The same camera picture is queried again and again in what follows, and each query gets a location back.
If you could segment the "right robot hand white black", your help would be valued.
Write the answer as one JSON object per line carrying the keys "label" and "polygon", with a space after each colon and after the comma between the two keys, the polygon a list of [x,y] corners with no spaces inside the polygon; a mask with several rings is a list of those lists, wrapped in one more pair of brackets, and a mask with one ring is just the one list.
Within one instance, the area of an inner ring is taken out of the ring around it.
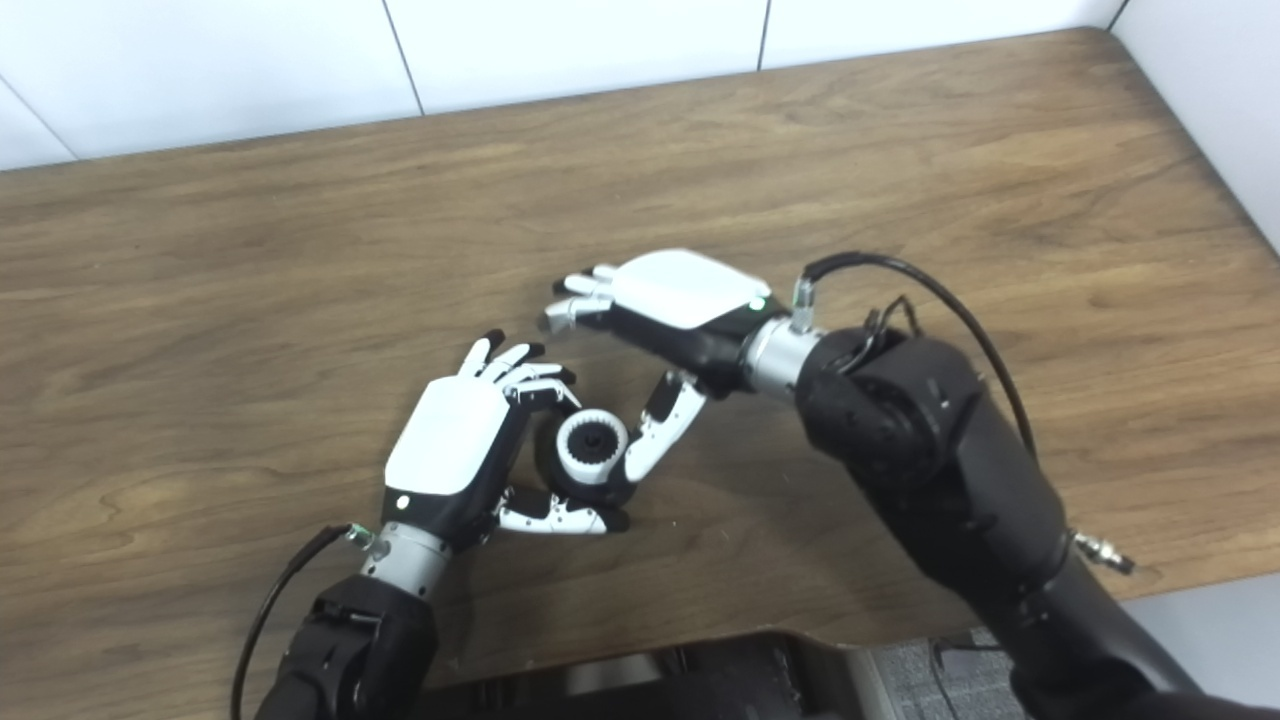
{"label": "right robot hand white black", "polygon": [[786,311],[763,279],[686,249],[596,265],[557,281],[553,292],[539,319],[544,332],[605,332],[668,364],[632,425],[582,410],[559,427],[561,475],[584,489],[637,484],[709,401],[746,389],[748,346]]}

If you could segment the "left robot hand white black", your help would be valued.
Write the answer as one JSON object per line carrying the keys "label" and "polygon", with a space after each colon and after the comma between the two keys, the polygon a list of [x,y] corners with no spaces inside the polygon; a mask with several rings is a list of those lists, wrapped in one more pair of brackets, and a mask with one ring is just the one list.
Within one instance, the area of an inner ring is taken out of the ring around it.
{"label": "left robot hand white black", "polygon": [[492,329],[476,340],[460,368],[428,383],[383,471],[381,523],[398,523],[462,553],[506,528],[520,533],[598,536],[623,533],[628,516],[554,492],[525,507],[509,474],[539,413],[562,418],[582,409],[576,375],[540,363],[540,343],[502,345]]}

